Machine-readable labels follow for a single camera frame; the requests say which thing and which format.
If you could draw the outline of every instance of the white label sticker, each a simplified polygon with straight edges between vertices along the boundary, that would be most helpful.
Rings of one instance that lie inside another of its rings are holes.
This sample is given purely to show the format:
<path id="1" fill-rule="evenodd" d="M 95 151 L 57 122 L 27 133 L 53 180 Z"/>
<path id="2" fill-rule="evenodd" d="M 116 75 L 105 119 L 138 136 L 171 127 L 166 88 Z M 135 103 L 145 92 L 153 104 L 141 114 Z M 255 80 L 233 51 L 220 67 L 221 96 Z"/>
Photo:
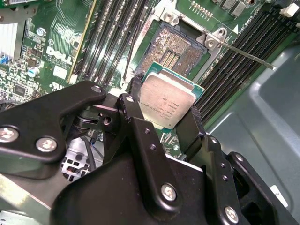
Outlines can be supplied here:
<path id="1" fill-rule="evenodd" d="M 68 71 L 64 68 L 61 68 L 59 66 L 55 66 L 53 70 L 53 76 L 58 76 L 61 79 L 66 79 Z"/>
<path id="2" fill-rule="evenodd" d="M 272 187 L 270 187 L 270 189 L 274 193 L 274 195 L 276 195 L 276 197 L 279 199 L 279 201 L 283 204 L 283 206 L 287 207 L 288 204 L 287 204 L 286 200 L 284 199 L 284 197 L 282 196 L 282 194 L 280 193 L 278 187 L 276 185 L 273 185 Z"/>

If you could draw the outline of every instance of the integrated circuit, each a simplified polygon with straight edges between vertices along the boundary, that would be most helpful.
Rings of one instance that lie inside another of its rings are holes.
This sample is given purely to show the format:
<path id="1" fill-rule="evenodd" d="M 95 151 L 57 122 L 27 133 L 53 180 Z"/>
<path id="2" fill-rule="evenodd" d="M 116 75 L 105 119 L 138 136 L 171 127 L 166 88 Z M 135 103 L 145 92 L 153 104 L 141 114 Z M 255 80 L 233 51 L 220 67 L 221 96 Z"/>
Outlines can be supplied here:
<path id="1" fill-rule="evenodd" d="M 241 2 L 241 1 L 238 1 L 234 4 L 232 10 L 231 10 L 231 14 L 233 16 L 240 16 L 242 14 L 242 12 L 244 11 L 244 9 L 246 8 L 246 5 Z"/>
<path id="2" fill-rule="evenodd" d="M 14 93 L 24 97 L 26 93 L 26 88 L 16 84 L 14 88 Z"/>

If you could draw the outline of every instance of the chip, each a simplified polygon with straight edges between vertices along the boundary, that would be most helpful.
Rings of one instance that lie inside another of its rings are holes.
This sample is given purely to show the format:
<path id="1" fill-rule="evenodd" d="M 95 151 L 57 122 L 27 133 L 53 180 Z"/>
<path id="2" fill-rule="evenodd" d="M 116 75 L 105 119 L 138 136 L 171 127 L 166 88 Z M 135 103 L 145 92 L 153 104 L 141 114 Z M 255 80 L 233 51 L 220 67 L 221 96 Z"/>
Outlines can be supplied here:
<path id="1" fill-rule="evenodd" d="M 140 108 L 146 120 L 168 133 L 203 91 L 199 85 L 154 62 L 143 78 Z"/>
<path id="2" fill-rule="evenodd" d="M 37 51 L 37 56 L 38 56 L 39 58 L 41 58 L 41 57 L 42 57 L 42 52 L 41 52 L 41 51 Z"/>
<path id="3" fill-rule="evenodd" d="M 28 67 L 35 67 L 37 62 L 35 60 L 28 59 L 27 64 L 28 64 Z"/>
<path id="4" fill-rule="evenodd" d="M 14 88 L 14 93 L 24 97 L 26 93 L 26 88 L 16 84 Z"/>

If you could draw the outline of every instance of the screw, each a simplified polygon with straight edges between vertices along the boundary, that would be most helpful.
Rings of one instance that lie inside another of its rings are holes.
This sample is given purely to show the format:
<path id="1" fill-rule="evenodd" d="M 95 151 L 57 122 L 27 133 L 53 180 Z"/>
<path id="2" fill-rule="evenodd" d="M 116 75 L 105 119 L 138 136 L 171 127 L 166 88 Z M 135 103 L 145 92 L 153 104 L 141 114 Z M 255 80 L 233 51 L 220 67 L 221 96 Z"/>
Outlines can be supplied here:
<path id="1" fill-rule="evenodd" d="M 37 28 L 37 31 L 36 31 L 36 32 L 37 32 L 37 35 L 39 35 L 39 36 L 41 36 L 41 37 L 45 36 L 45 33 L 46 33 L 45 29 L 42 28 L 42 27 Z"/>
<path id="2" fill-rule="evenodd" d="M 178 145 L 174 145 L 174 146 L 173 146 L 173 150 L 174 150 L 174 151 L 177 151 L 178 149 L 179 149 L 179 146 L 178 146 Z"/>
<path id="3" fill-rule="evenodd" d="M 93 87 L 91 87 L 91 89 L 97 93 L 101 93 L 101 89 L 99 86 L 93 86 Z"/>
<path id="4" fill-rule="evenodd" d="M 234 224 L 237 224 L 239 222 L 239 217 L 238 214 L 236 213 L 236 211 L 234 211 L 233 208 L 231 208 L 230 206 L 226 206 L 225 207 L 225 213 L 228 217 L 228 219 L 233 222 Z"/>
<path id="5" fill-rule="evenodd" d="M 210 41 L 209 43 L 208 43 L 208 47 L 212 47 L 212 46 L 214 46 L 214 42 L 213 41 Z"/>
<path id="6" fill-rule="evenodd" d="M 242 156 L 240 156 L 240 155 L 238 155 L 238 154 L 236 155 L 236 158 L 238 158 L 238 160 L 241 161 L 241 162 L 243 161 Z"/>
<path id="7" fill-rule="evenodd" d="M 0 142 L 13 142 L 19 136 L 19 132 L 11 127 L 0 128 Z"/>
<path id="8" fill-rule="evenodd" d="M 170 13 L 165 13 L 164 14 L 164 20 L 167 22 L 167 23 L 170 23 L 173 21 L 173 14 L 170 14 Z"/>
<path id="9" fill-rule="evenodd" d="M 131 96 L 126 96 L 126 99 L 127 99 L 129 102 L 134 102 L 134 99 L 133 99 Z"/>
<path id="10" fill-rule="evenodd" d="M 36 143 L 36 148 L 42 152 L 54 151 L 56 147 L 56 141 L 50 137 L 42 137 Z"/>
<path id="11" fill-rule="evenodd" d="M 214 143 L 218 142 L 218 140 L 216 138 L 214 138 L 214 137 L 210 137 L 210 138 L 211 138 L 212 142 L 214 142 Z"/>
<path id="12" fill-rule="evenodd" d="M 176 191 L 172 186 L 168 184 L 164 184 L 163 186 L 161 186 L 161 193 L 166 200 L 174 201 L 176 199 Z"/>

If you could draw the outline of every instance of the black plastic bracket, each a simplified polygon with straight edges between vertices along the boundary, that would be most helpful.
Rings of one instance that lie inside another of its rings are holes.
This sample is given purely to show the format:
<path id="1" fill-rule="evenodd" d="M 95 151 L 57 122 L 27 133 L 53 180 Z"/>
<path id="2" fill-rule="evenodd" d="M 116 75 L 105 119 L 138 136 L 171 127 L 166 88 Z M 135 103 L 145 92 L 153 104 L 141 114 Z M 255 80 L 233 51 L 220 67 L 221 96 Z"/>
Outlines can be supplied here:
<path id="1" fill-rule="evenodd" d="M 241 154 L 230 152 L 226 158 L 233 168 L 241 211 L 251 224 L 297 224 Z"/>
<path id="2" fill-rule="evenodd" d="M 191 107 L 179 121 L 176 133 L 181 152 L 187 156 L 187 161 L 190 161 L 202 147 L 202 138 L 206 135 L 200 112 L 196 107 Z"/>
<path id="3" fill-rule="evenodd" d="M 57 172 L 60 161 L 66 153 L 66 136 L 71 126 L 62 127 L 62 118 L 68 117 L 68 124 L 79 110 L 93 104 L 101 104 L 105 90 L 92 82 L 76 85 L 42 96 L 16 106 L 0 114 L 0 128 L 13 128 L 18 137 L 11 142 L 0 142 L 0 173 L 45 179 Z M 56 142 L 53 151 L 40 151 L 36 147 L 42 138 Z"/>
<path id="4" fill-rule="evenodd" d="M 105 151 L 104 164 L 131 150 L 145 208 L 157 220 L 168 221 L 179 213 L 183 200 L 153 124 L 144 120 L 137 100 L 128 94 L 119 97 L 117 107 L 121 128 Z M 175 190 L 173 201 L 163 196 L 164 184 Z"/>
<path id="5" fill-rule="evenodd" d="M 219 141 L 211 135 L 205 135 L 202 148 L 192 163 L 200 166 L 206 173 L 205 209 L 208 222 L 224 225 L 249 224 L 243 219 L 231 167 L 223 158 Z M 238 218 L 236 223 L 226 213 L 226 209 L 230 208 Z"/>

